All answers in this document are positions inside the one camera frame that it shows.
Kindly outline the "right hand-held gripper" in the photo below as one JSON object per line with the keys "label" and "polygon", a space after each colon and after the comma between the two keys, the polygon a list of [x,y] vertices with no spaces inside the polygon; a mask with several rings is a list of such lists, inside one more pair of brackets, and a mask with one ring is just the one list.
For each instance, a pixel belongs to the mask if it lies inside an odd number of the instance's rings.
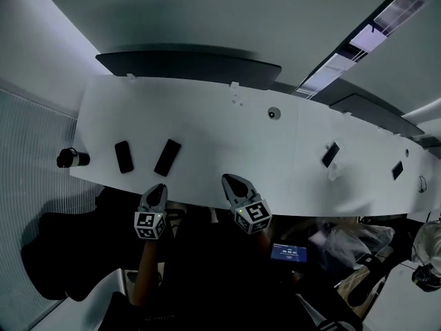
{"label": "right hand-held gripper", "polygon": [[225,196],[232,205],[234,222],[244,232],[255,234],[269,227],[271,210],[250,181],[235,174],[224,174],[221,183]]}

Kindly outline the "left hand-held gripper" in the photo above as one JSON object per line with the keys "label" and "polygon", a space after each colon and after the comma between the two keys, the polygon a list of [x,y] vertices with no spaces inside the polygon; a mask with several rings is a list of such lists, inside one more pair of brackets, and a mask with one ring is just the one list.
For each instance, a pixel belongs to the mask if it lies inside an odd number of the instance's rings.
{"label": "left hand-held gripper", "polygon": [[165,231],[167,196],[167,186],[160,183],[153,185],[141,197],[134,214],[134,229],[140,239],[158,240]]}

